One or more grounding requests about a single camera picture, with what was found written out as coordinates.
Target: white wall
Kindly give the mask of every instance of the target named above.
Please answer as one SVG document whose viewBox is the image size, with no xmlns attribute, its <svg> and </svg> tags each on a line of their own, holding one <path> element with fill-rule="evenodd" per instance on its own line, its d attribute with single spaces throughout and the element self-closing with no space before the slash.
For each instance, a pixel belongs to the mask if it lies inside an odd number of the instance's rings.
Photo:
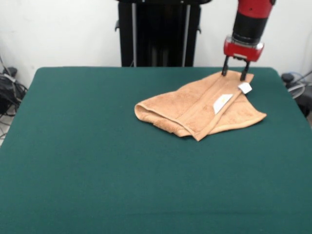
<svg viewBox="0 0 312 234">
<path fill-rule="evenodd" d="M 237 0 L 202 6 L 195 66 L 222 66 L 223 41 L 232 32 Z M 43 66 L 120 66 L 115 0 L 1 0 L 0 52 L 29 85 Z M 304 73 L 312 68 L 312 1 L 277 0 L 257 66 Z M 230 65 L 243 66 L 239 61 Z"/>
</svg>

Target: black stand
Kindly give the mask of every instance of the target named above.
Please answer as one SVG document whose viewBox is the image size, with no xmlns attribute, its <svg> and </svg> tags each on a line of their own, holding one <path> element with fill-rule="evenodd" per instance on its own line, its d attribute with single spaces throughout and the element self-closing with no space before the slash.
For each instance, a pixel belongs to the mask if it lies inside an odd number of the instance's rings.
<svg viewBox="0 0 312 234">
<path fill-rule="evenodd" d="M 119 1 L 123 67 L 193 66 L 199 5 L 211 0 Z"/>
</svg>

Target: towel label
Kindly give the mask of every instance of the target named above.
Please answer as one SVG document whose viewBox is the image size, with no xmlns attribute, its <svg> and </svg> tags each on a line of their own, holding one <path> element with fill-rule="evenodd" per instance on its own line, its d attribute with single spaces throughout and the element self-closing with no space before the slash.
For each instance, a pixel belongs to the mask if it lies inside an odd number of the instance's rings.
<svg viewBox="0 0 312 234">
<path fill-rule="evenodd" d="M 218 98 L 214 103 L 214 113 L 218 114 L 218 112 L 222 109 L 222 107 L 233 97 L 233 94 L 223 94 Z"/>
<path fill-rule="evenodd" d="M 248 82 L 243 82 L 238 87 L 244 94 L 247 94 L 252 90 L 252 87 Z"/>
</svg>

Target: table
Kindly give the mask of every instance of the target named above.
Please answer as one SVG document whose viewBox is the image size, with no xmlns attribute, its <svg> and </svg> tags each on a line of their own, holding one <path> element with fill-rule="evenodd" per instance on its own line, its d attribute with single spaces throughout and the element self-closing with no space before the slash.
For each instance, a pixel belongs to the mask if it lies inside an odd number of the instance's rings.
<svg viewBox="0 0 312 234">
<path fill-rule="evenodd" d="M 252 127 L 178 138 L 134 105 L 220 68 L 37 71 L 0 150 L 0 233 L 312 233 L 312 132 L 252 68 Z"/>
</svg>

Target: folded towel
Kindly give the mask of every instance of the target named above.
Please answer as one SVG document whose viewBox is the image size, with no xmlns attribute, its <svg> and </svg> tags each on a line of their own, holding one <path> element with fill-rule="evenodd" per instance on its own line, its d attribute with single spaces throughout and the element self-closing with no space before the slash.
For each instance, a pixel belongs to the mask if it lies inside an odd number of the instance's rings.
<svg viewBox="0 0 312 234">
<path fill-rule="evenodd" d="M 193 136 L 197 141 L 205 136 L 249 127 L 267 115 L 257 111 L 238 88 L 239 72 L 228 71 L 226 77 L 216 73 L 186 84 L 174 92 L 161 94 L 138 103 L 138 119 L 179 137 Z M 246 82 L 251 82 L 247 74 Z M 223 94 L 233 94 L 215 114 L 214 103 Z"/>
</svg>

